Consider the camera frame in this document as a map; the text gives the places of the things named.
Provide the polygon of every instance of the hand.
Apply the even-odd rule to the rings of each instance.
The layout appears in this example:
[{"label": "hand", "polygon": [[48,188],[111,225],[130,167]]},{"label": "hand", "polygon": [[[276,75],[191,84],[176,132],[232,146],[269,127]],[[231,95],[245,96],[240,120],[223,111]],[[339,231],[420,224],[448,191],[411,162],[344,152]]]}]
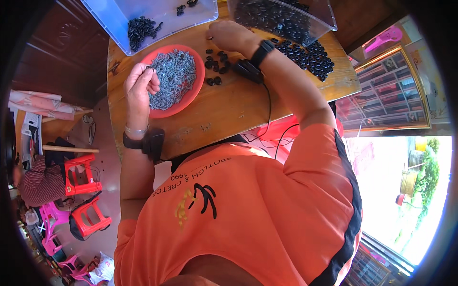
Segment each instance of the hand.
[{"label": "hand", "polygon": [[239,52],[251,59],[262,38],[234,21],[213,22],[208,26],[206,37],[220,49]]},{"label": "hand", "polygon": [[159,91],[156,70],[147,69],[147,64],[138,63],[124,82],[127,98],[127,127],[143,130],[148,126],[149,96]]}]

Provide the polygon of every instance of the red plastic stool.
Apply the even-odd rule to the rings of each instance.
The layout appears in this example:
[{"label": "red plastic stool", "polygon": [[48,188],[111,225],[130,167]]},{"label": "red plastic stool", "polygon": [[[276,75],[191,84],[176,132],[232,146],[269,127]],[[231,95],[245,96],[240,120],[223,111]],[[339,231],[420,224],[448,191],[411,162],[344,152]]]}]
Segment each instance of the red plastic stool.
[{"label": "red plastic stool", "polygon": [[92,176],[91,172],[91,165],[89,165],[89,162],[94,161],[95,156],[94,154],[89,154],[85,156],[81,156],[75,159],[71,159],[65,162],[65,174],[68,174],[68,171],[70,171],[70,168],[73,166],[78,166],[78,165],[84,165],[85,172],[87,175],[87,184],[78,184],[78,180],[76,178],[76,172],[70,171],[73,175],[73,181],[75,185],[72,185],[70,183],[70,180],[67,178],[65,181],[65,189],[66,192],[65,194],[67,196],[72,196],[76,194],[84,194],[84,193],[91,193],[95,191],[100,191],[102,189],[102,183],[100,182],[94,182],[94,177]]},{"label": "red plastic stool", "polygon": [[[110,217],[104,217],[102,212],[100,211],[100,209],[98,208],[97,206],[97,201],[98,201],[99,197],[95,198],[92,200],[92,202],[88,203],[88,204],[85,204],[79,208],[77,208],[76,210],[74,210],[72,212],[72,216],[73,218],[75,219],[75,222],[76,224],[78,225],[78,229],[81,233],[81,235],[83,237],[86,237],[88,236],[89,234],[93,233],[93,232],[96,232],[97,230],[102,230],[104,228],[106,228],[108,225],[110,225],[111,223],[111,218]],[[90,207],[93,207],[95,212],[97,213],[98,215],[98,218],[100,219],[100,222],[94,224],[91,219],[89,218],[89,216],[87,215],[87,210],[90,208]],[[89,222],[90,226],[88,226],[87,224],[85,224],[83,222],[83,219],[81,217],[81,214],[83,214],[87,221]]]}]

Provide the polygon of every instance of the red plastic plate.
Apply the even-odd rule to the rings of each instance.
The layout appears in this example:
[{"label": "red plastic plate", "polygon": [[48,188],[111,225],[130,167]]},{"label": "red plastic plate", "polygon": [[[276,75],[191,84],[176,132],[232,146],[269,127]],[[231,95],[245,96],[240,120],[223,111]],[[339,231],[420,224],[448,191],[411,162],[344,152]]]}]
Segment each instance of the red plastic plate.
[{"label": "red plastic plate", "polygon": [[199,54],[195,50],[187,46],[169,45],[169,46],[158,48],[152,51],[151,53],[149,53],[145,58],[143,58],[141,63],[150,65],[151,61],[155,59],[159,53],[167,54],[167,53],[173,52],[174,49],[177,49],[179,51],[189,52],[190,55],[194,56],[194,63],[196,64],[196,79],[194,80],[192,89],[188,90],[188,92],[183,95],[183,98],[181,99],[179,103],[172,105],[167,110],[150,109],[149,110],[150,118],[164,118],[164,117],[169,117],[174,114],[177,114],[178,112],[183,110],[186,106],[188,106],[196,98],[197,94],[199,93],[200,89],[202,88],[203,80],[205,78],[205,67],[203,65],[202,58],[199,56]]}]

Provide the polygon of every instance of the white bag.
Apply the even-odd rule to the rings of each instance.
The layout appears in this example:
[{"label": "white bag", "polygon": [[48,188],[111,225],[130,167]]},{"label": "white bag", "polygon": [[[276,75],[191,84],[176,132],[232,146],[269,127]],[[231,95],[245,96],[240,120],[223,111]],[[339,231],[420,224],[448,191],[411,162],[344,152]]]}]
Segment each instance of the white bag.
[{"label": "white bag", "polygon": [[101,252],[100,263],[94,270],[89,272],[89,278],[91,279],[92,284],[97,284],[102,280],[112,280],[115,273],[114,269],[115,261]]}]

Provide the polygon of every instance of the wooden door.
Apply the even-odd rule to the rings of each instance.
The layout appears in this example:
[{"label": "wooden door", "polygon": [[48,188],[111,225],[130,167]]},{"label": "wooden door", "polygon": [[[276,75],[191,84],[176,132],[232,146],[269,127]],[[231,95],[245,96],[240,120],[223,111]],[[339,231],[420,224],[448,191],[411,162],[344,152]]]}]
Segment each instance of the wooden door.
[{"label": "wooden door", "polygon": [[57,0],[28,41],[11,88],[92,108],[107,95],[108,40],[79,0]]}]

